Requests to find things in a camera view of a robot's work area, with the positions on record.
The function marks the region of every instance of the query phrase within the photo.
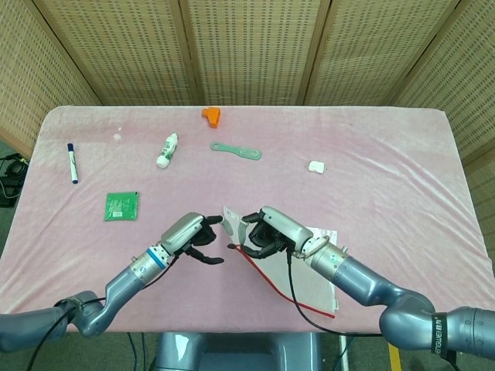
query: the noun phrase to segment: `orange object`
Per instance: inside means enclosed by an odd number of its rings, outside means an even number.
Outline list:
[[[220,108],[218,107],[208,107],[203,109],[203,117],[208,119],[210,127],[213,129],[218,128],[220,123]]]

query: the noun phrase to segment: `woven panel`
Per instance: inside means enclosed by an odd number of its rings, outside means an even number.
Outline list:
[[[379,105],[450,0],[335,0],[310,105]]]
[[[99,104],[67,60],[23,2],[0,2],[0,128],[24,155],[52,108]]]
[[[295,104],[319,3],[189,0],[207,104]]]
[[[461,158],[495,139],[495,2],[473,0],[395,102],[449,117]]]
[[[191,104],[163,0],[35,0],[104,104]]]
[[[495,260],[495,158],[467,177],[485,244]]]

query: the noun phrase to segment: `white bottle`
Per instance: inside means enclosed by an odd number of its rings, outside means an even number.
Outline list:
[[[167,168],[169,166],[170,160],[172,159],[173,152],[177,148],[179,143],[179,136],[177,133],[172,133],[165,141],[163,145],[162,152],[160,156],[156,159],[156,165],[159,168]]]

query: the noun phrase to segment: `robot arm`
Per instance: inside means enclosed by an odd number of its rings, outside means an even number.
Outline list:
[[[47,340],[61,338],[68,323],[73,323],[85,337],[100,335],[118,311],[179,255],[190,255],[205,264],[222,263],[224,259],[205,257],[193,247],[213,242],[216,236],[211,225],[222,220],[221,216],[187,213],[164,232],[155,246],[133,258],[132,263],[107,284],[105,305],[97,301],[94,292],[83,291],[59,301],[53,308],[0,315],[0,351],[14,352],[38,344],[58,321],[60,323]]]
[[[265,258],[287,250],[361,305],[385,305],[380,330],[392,345],[430,349],[442,358],[448,351],[458,351],[495,359],[495,311],[461,307],[437,313],[423,294],[398,287],[328,238],[313,238],[311,231],[271,207],[263,207],[243,221],[257,223],[249,238],[261,249],[241,246],[250,257]]]

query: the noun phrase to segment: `pink tablecloth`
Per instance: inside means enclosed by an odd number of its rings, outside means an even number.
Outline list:
[[[155,166],[179,132],[168,169]],[[70,182],[73,142],[80,183]],[[261,149],[260,161],[213,152],[212,141]],[[323,175],[310,160],[326,163]],[[108,192],[140,192],[138,219],[104,222]],[[201,107],[58,107],[39,133],[0,260],[0,312],[53,305],[83,290],[104,294],[121,269],[189,211],[279,208],[307,226],[337,230],[339,243],[439,311],[495,309],[495,280],[446,116],[393,107],[223,107],[209,128]],[[136,295],[109,331],[311,331],[294,306],[217,240],[226,262],[184,256]],[[339,331],[376,332],[383,308],[337,291]]]

